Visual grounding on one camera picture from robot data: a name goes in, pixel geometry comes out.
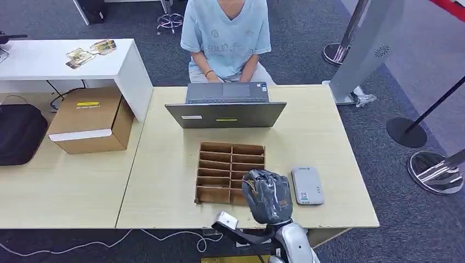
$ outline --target laptop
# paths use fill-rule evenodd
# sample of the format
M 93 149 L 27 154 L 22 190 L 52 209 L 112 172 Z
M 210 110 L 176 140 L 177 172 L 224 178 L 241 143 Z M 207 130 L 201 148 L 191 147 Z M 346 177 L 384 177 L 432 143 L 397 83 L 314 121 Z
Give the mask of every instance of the laptop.
M 166 104 L 179 125 L 191 128 L 272 127 L 285 102 L 270 102 L 264 82 L 190 83 L 185 104 Z

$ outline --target light wood tabletop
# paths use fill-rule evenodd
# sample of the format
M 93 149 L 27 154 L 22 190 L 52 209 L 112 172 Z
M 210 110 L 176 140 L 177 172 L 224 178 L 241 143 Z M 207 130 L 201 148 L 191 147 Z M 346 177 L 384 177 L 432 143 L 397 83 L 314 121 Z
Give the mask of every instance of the light wood tabletop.
M 18 95 L 53 118 L 56 95 Z M 0 228 L 115 227 L 141 130 L 134 122 L 126 151 L 85 155 L 69 155 L 46 136 L 29 163 L 0 167 Z
M 305 228 L 340 229 L 334 236 L 379 226 L 329 87 L 278 86 L 269 95 L 287 102 L 272 128 L 182 129 L 165 104 L 183 103 L 186 88 L 154 88 L 117 227 L 210 228 L 219 211 L 238 218 L 239 227 L 263 227 L 248 207 L 194 203 L 201 141 L 264 145 L 267 170 L 289 178 L 294 166 L 316 167 L 325 204 L 297 205 L 291 191 L 292 217 Z

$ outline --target gray robotic glove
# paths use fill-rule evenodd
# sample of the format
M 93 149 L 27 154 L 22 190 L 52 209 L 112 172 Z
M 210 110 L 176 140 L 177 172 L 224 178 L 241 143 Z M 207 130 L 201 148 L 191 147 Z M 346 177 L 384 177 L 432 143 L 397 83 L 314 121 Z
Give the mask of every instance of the gray robotic glove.
M 287 177 L 251 170 L 242 179 L 242 193 L 258 223 L 279 224 L 291 219 L 293 207 Z

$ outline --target stanchion post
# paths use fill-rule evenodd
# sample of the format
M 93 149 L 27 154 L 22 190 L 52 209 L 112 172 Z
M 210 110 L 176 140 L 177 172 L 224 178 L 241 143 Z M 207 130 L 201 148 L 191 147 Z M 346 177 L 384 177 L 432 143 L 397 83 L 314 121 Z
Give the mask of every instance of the stanchion post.
M 359 24 L 363 12 L 369 0 L 359 0 L 355 7 L 354 14 L 350 18 L 349 26 L 347 27 L 341 43 L 332 43 L 325 46 L 323 49 L 323 58 L 330 64 L 340 66 L 344 62 L 345 56 L 350 50 L 350 41 L 354 35 L 355 28 Z

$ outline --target yellow label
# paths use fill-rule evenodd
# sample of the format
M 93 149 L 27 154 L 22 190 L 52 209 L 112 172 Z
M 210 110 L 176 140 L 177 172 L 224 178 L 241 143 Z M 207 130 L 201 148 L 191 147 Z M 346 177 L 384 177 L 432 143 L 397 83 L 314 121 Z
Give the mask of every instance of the yellow label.
M 237 119 L 217 119 L 217 122 L 237 122 Z
M 76 105 L 77 106 L 94 106 L 94 105 L 99 105 L 99 102 L 98 101 L 78 102 Z

